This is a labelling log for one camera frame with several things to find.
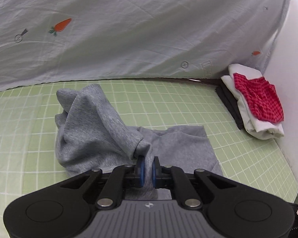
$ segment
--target white wall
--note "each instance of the white wall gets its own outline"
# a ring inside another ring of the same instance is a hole
[[[285,137],[278,142],[298,180],[298,0],[291,0],[285,24],[264,74],[283,106]]]

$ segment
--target white fabric backdrop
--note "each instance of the white fabric backdrop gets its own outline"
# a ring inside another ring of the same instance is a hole
[[[283,2],[0,0],[0,90],[117,77],[219,77],[231,63],[261,70]],[[67,19],[57,36],[49,33]]]

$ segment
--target red plaid garment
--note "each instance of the red plaid garment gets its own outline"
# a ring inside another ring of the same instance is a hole
[[[245,97],[251,113],[261,121],[278,123],[284,120],[282,105],[275,86],[264,77],[248,80],[244,75],[234,73],[235,88]]]

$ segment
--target gray fabric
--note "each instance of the gray fabric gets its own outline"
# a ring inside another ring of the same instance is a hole
[[[222,175],[203,126],[174,126],[165,131],[126,126],[98,84],[81,91],[60,89],[56,95],[64,111],[55,116],[59,128],[55,153],[70,176],[94,167],[111,172],[143,155],[145,185],[129,189],[126,198],[147,200],[170,196],[164,191],[158,196],[152,188],[154,156],[161,165],[178,166],[187,173],[204,168]]]

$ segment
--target orange carrot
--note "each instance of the orange carrot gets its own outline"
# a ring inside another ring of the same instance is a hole
[[[66,26],[71,22],[72,19],[63,20],[60,23],[57,23],[54,27],[51,28],[49,31],[50,34],[54,34],[54,36],[57,36],[57,32],[61,32],[66,28]]]
[[[261,52],[259,52],[259,51],[254,51],[254,52],[252,52],[252,55],[259,55]]]

